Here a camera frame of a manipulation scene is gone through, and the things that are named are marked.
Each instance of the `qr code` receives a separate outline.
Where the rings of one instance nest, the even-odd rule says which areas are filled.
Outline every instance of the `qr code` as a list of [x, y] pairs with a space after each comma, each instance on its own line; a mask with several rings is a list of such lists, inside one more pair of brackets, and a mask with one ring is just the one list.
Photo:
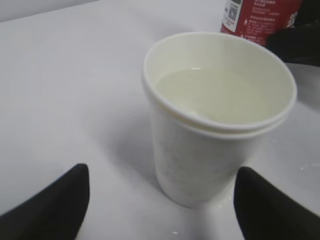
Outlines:
[[237, 13], [238, 13], [238, 7], [231, 5], [229, 9], [229, 18], [235, 21], [237, 18]]

